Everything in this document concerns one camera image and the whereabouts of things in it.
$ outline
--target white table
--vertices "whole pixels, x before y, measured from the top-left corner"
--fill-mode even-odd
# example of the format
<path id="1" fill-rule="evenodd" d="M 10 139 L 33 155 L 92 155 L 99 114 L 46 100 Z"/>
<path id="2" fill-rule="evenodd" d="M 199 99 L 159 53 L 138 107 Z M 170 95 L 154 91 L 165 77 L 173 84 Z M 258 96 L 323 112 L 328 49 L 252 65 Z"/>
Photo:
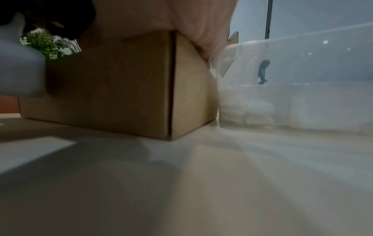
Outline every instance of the white table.
<path id="1" fill-rule="evenodd" d="M 214 121 L 166 142 L 1 118 L 4 236 L 373 234 L 371 137 Z"/>

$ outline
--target cardboard box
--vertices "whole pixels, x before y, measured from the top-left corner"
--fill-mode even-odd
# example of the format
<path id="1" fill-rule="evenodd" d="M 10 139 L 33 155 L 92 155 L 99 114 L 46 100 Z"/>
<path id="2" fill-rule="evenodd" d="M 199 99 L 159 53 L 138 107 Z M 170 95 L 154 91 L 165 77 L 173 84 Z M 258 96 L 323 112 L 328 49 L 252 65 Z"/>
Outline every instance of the cardboard box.
<path id="1" fill-rule="evenodd" d="M 174 140 L 217 116 L 216 80 L 191 42 L 159 31 L 47 66 L 47 94 L 20 98 L 21 115 Z"/>

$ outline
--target hand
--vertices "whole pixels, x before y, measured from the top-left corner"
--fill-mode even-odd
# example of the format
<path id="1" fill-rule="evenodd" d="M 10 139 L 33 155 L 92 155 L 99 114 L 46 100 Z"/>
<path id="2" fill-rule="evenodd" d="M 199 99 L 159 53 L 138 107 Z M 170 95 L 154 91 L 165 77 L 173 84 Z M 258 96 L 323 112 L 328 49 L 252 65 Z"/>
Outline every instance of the hand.
<path id="1" fill-rule="evenodd" d="M 92 0 L 96 19 L 78 38 L 82 49 L 157 30 L 177 30 L 203 58 L 227 44 L 237 0 Z"/>

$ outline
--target white wall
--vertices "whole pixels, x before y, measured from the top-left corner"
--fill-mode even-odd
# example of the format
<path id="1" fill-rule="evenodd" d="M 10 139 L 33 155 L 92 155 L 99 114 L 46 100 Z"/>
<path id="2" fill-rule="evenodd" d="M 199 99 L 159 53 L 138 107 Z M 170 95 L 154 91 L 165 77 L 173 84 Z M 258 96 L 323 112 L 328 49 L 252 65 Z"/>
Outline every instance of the white wall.
<path id="1" fill-rule="evenodd" d="M 238 42 L 264 39 L 268 0 L 239 0 L 230 33 L 239 32 Z"/>
<path id="2" fill-rule="evenodd" d="M 372 0 L 273 0 L 270 38 L 370 21 Z"/>

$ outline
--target green plant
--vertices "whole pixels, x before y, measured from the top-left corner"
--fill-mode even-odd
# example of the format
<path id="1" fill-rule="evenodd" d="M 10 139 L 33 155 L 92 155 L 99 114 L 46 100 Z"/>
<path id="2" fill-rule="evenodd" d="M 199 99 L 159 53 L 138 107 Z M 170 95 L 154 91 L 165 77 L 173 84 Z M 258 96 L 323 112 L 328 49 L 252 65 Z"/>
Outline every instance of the green plant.
<path id="1" fill-rule="evenodd" d="M 21 38 L 23 45 L 39 50 L 47 61 L 62 58 L 71 53 L 80 52 L 75 41 L 52 36 L 44 30 L 35 30 Z"/>

